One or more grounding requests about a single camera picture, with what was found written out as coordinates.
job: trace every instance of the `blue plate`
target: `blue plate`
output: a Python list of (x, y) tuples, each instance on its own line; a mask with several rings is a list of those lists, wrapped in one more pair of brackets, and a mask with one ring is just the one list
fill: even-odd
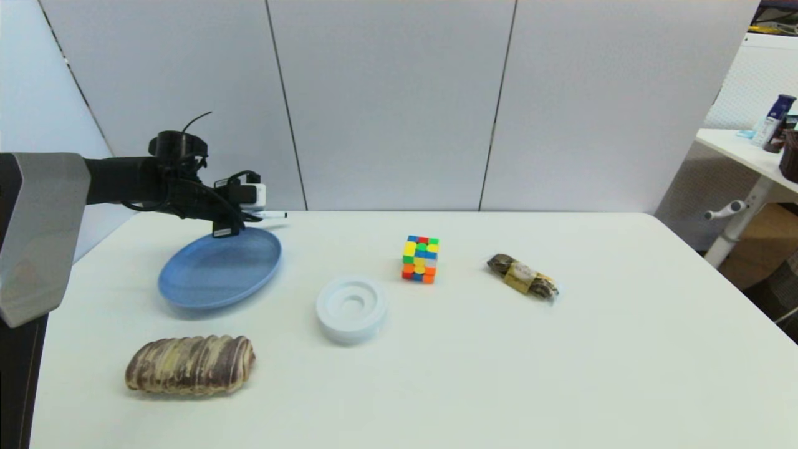
[(224, 307), (265, 285), (281, 252), (280, 240), (258, 228), (223, 239), (205, 236), (172, 256), (158, 276), (158, 289), (178, 307)]

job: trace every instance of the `white marker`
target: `white marker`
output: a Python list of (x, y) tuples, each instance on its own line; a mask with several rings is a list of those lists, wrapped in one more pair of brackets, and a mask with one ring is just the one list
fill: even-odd
[(249, 214), (259, 218), (263, 218), (264, 220), (270, 218), (288, 218), (288, 212), (279, 212), (276, 210), (262, 210), (258, 212), (249, 212)]

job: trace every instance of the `bottle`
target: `bottle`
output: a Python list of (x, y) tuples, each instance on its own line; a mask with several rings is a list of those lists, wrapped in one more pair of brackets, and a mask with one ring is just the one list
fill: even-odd
[(773, 134), (781, 125), (781, 121), (787, 115), (787, 112), (792, 108), (792, 103), (796, 100), (795, 97), (790, 95), (779, 95), (779, 98), (773, 103), (770, 112), (765, 116), (762, 126), (757, 130), (757, 135), (751, 139), (751, 143), (756, 146), (764, 146), (765, 143), (770, 141)]

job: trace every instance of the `white round container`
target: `white round container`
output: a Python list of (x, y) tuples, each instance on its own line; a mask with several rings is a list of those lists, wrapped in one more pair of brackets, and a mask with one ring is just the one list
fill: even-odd
[(388, 302), (382, 289), (360, 276), (337, 278), (316, 299), (316, 315), (324, 335), (338, 344), (372, 339), (385, 322)]

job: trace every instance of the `packaged bread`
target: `packaged bread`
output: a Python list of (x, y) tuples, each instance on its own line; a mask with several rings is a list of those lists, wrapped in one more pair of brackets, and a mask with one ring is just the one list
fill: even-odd
[(522, 292), (532, 294), (541, 299), (553, 301), (557, 299), (557, 284), (549, 276), (537, 272), (507, 254), (496, 254), (488, 261), (491, 270), (504, 277), (504, 283)]
[(213, 395), (241, 388), (255, 353), (247, 337), (170, 338), (145, 344), (124, 373), (131, 390), (172, 395)]

